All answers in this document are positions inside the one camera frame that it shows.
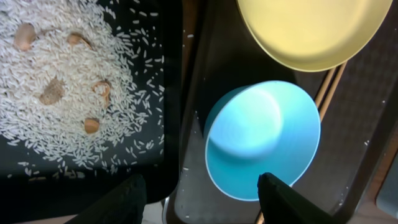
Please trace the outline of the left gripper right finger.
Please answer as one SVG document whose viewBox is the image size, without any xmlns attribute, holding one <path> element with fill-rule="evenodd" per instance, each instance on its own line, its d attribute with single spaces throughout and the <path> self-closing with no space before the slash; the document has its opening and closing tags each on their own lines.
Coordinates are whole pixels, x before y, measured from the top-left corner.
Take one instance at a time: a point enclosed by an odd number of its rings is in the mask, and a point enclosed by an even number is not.
<svg viewBox="0 0 398 224">
<path fill-rule="evenodd" d="M 266 172 L 257 182 L 262 216 L 267 224 L 328 224 L 336 220 L 275 175 Z"/>
</svg>

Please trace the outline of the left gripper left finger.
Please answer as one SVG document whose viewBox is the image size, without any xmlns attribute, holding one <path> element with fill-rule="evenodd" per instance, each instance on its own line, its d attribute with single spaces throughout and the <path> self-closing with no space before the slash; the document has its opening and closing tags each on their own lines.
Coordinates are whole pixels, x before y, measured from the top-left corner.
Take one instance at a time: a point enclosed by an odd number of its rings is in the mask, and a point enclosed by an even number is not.
<svg viewBox="0 0 398 224">
<path fill-rule="evenodd" d="M 141 224 L 146 203 L 146 182 L 133 174 L 67 224 Z"/>
</svg>

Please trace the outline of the light blue bowl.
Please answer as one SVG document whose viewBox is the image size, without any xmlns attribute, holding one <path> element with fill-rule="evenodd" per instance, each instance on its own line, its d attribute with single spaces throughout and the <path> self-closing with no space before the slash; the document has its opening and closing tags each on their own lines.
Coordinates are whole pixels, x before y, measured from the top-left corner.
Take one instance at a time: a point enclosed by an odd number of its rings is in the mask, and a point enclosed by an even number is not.
<svg viewBox="0 0 398 224">
<path fill-rule="evenodd" d="M 317 153 L 321 121 L 301 87 L 272 80 L 222 96 L 205 121 L 205 163 L 216 188 L 230 198 L 254 202 L 258 177 L 270 172 L 291 187 Z"/>
</svg>

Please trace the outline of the yellow plate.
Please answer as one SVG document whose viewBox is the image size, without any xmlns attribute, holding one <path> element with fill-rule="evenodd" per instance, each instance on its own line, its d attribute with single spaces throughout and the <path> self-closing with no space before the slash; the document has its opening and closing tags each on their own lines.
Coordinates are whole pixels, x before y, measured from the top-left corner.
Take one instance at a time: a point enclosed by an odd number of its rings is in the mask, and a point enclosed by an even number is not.
<svg viewBox="0 0 398 224">
<path fill-rule="evenodd" d="M 254 40 L 280 64 L 320 72 L 355 56 L 375 35 L 392 0 L 238 0 Z"/>
</svg>

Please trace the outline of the rice waste pile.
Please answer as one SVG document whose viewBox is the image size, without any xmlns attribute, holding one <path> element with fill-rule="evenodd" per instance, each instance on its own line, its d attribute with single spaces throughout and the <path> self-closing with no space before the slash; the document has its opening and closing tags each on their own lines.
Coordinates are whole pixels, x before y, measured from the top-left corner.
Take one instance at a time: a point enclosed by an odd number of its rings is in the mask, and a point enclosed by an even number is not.
<svg viewBox="0 0 398 224">
<path fill-rule="evenodd" d="M 30 180 L 162 162 L 161 18 L 147 1 L 1 2 L 1 138 Z"/>
</svg>

